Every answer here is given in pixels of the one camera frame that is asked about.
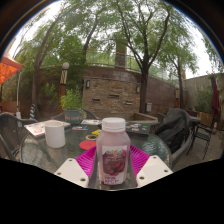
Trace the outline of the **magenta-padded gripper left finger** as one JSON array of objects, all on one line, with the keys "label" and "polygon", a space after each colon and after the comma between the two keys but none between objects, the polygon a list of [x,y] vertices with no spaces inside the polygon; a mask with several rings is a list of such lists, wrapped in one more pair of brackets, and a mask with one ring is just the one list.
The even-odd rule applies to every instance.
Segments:
[{"label": "magenta-padded gripper left finger", "polygon": [[76,159],[68,158],[55,175],[84,188],[94,188],[97,181],[96,147]]}]

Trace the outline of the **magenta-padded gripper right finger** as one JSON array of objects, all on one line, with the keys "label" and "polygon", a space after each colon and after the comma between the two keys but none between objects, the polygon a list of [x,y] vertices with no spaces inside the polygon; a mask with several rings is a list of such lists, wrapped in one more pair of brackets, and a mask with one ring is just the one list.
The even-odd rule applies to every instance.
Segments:
[{"label": "magenta-padded gripper right finger", "polygon": [[140,188],[172,174],[171,169],[157,156],[149,156],[130,146],[130,187]]}]

